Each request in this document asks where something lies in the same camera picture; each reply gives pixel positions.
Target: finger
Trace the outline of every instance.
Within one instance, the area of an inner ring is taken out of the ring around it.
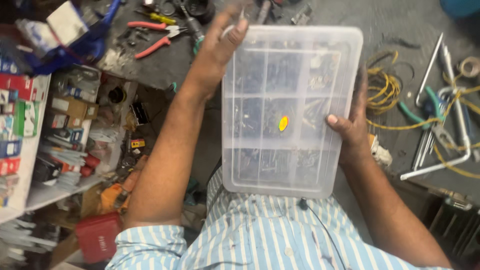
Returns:
[[[248,21],[241,19],[238,24],[233,27],[218,44],[220,54],[223,56],[222,60],[228,62],[233,55],[233,52],[237,49],[247,34]]]
[[[367,67],[362,65],[357,73],[356,92],[353,99],[351,116],[357,118],[357,116],[366,115],[367,101],[368,99],[368,73]]]
[[[210,29],[208,29],[208,32],[205,36],[205,41],[217,43],[220,40],[225,28],[230,25],[230,18],[239,13],[239,11],[239,5],[230,4],[222,12],[217,14],[212,22],[212,25],[210,26]]]
[[[342,139],[345,140],[349,137],[348,134],[352,128],[352,122],[350,122],[350,120],[333,114],[328,115],[325,120],[328,126],[342,136]]]

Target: yellow screwdriver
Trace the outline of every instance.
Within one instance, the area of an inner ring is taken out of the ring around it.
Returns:
[[[152,20],[156,20],[156,21],[159,21],[161,23],[166,23],[168,25],[175,25],[177,23],[177,21],[175,21],[174,19],[170,19],[168,17],[158,15],[158,14],[153,13],[153,12],[152,13],[146,13],[146,12],[143,12],[143,11],[140,11],[140,10],[135,10],[135,12],[143,14],[145,16],[148,16]]]

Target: screwdriver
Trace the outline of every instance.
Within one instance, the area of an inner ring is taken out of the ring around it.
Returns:
[[[166,23],[168,25],[175,25],[177,23],[177,21],[175,21],[174,19],[170,19],[168,17],[165,17],[165,16],[162,16],[162,15],[158,15],[154,12],[152,13],[146,13],[146,12],[143,12],[143,11],[140,11],[140,10],[135,10],[136,13],[140,13],[140,14],[143,14],[145,16],[148,16],[150,17],[150,19],[152,20],[156,20],[156,21],[159,21],[161,23]]]
[[[193,40],[195,41],[193,52],[197,54],[198,50],[200,49],[200,43],[205,38],[204,32],[202,30],[202,26],[200,25],[197,19],[190,17],[190,15],[188,15],[187,10],[185,9],[185,6],[181,5],[180,7],[183,13],[185,14],[185,17],[187,17],[187,28],[189,33],[193,36]]]

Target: pliers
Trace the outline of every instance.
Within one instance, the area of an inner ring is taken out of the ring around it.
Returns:
[[[161,38],[159,41],[157,41],[155,44],[150,46],[148,49],[135,54],[135,58],[139,59],[142,57],[145,57],[155,50],[159,49],[163,45],[170,45],[170,39],[173,37],[178,36],[179,34],[187,31],[186,27],[180,27],[178,25],[168,25],[166,23],[163,24],[154,24],[154,23],[148,23],[148,22],[129,22],[127,24],[128,27],[145,27],[149,29],[154,29],[154,30],[160,30],[160,31],[168,31],[168,34]]]
[[[440,119],[443,121],[445,117],[443,116],[441,110],[440,110],[440,101],[437,95],[433,92],[433,90],[430,87],[425,87],[425,91],[427,92],[430,100],[432,101],[433,104],[433,110],[434,110],[434,117]],[[412,113],[407,106],[403,102],[398,103],[400,109],[403,111],[404,114],[407,115],[411,120],[417,123],[421,123],[426,121],[425,119],[415,115]],[[438,123],[426,123],[422,126],[422,129],[428,129],[431,128],[433,134],[437,138],[437,141],[442,145],[445,150],[449,150],[449,147],[453,147],[453,149],[457,149],[457,145],[455,143],[455,140],[452,138],[450,133],[445,130],[443,125],[438,124]]]

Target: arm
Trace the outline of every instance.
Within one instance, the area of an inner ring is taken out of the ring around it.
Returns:
[[[451,268],[430,232],[408,209],[370,154],[367,139],[367,72],[360,72],[349,119],[329,115],[328,125],[343,139],[340,152],[348,184],[357,199],[374,244],[414,266]]]
[[[173,99],[152,154],[132,193],[125,229],[180,225],[205,103],[215,94],[227,63],[248,27],[246,20],[240,20],[222,37],[236,10],[230,6],[215,18],[185,82]]]

